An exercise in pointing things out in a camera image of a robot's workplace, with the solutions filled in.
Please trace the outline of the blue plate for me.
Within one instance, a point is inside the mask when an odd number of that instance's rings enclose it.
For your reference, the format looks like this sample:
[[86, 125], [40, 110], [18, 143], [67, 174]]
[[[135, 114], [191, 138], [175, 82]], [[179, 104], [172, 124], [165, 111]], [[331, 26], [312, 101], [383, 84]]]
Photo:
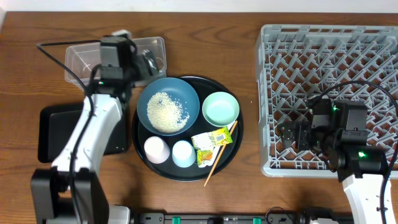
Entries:
[[[158, 93], [165, 92], [181, 102], [183, 110], [188, 112], [190, 119], [187, 124], [179, 131], [171, 134], [162, 133], [156, 130], [147, 117], [147, 103], [150, 98]], [[200, 110], [200, 101], [194, 88], [187, 82], [179, 78], [161, 78], [147, 85], [141, 93], [137, 102], [137, 115], [141, 124], [150, 132], [162, 136], [173, 136], [188, 130], [196, 121]]]

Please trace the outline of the light blue cup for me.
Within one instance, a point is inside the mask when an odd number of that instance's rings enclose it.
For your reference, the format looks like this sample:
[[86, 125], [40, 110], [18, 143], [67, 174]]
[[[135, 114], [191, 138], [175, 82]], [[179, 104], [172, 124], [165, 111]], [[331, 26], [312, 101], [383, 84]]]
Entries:
[[172, 148], [172, 160], [178, 167], [190, 167], [196, 161], [193, 146], [188, 141], [177, 141]]

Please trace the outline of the white pink cup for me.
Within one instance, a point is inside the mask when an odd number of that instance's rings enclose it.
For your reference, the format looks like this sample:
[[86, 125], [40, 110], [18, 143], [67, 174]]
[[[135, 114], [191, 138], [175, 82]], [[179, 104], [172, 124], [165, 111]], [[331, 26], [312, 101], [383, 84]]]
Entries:
[[167, 143], [157, 136], [152, 136], [145, 141], [144, 151], [147, 159], [153, 164], [165, 162], [170, 155]]

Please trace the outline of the pile of white rice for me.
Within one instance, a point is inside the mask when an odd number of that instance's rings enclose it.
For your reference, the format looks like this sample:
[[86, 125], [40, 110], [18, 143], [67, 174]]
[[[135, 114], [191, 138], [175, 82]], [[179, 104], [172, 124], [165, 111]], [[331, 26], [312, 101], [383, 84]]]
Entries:
[[147, 103], [147, 117], [156, 130], [167, 134], [181, 130], [190, 119], [181, 102], [173, 100], [165, 92], [158, 92], [150, 98]]

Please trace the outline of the mint green bowl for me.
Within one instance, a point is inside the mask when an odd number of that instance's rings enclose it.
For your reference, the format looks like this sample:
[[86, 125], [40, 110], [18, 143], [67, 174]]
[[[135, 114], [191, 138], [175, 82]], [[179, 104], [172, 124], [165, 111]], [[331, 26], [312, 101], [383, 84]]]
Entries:
[[202, 104], [202, 114], [213, 126], [223, 127], [236, 121], [240, 113], [237, 99], [227, 92], [217, 91], [208, 95]]

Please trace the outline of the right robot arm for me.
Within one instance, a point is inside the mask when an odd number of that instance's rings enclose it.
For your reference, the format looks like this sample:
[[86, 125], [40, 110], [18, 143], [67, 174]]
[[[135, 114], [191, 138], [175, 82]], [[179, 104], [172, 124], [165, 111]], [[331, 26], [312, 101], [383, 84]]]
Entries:
[[367, 144], [366, 105], [322, 99], [311, 111], [311, 121], [277, 126], [283, 146], [321, 154], [343, 184], [355, 223], [395, 223], [386, 154]]

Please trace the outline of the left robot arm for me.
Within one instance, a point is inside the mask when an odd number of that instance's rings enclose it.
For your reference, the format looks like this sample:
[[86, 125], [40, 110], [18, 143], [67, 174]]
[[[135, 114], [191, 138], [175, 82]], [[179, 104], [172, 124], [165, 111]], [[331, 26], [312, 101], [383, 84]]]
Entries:
[[80, 118], [49, 169], [30, 181], [37, 223], [132, 223], [131, 209], [108, 203], [98, 173], [108, 141], [129, 109], [136, 82], [158, 73], [150, 50], [139, 51], [130, 32], [98, 40], [100, 63], [89, 84], [78, 78], [85, 98]]

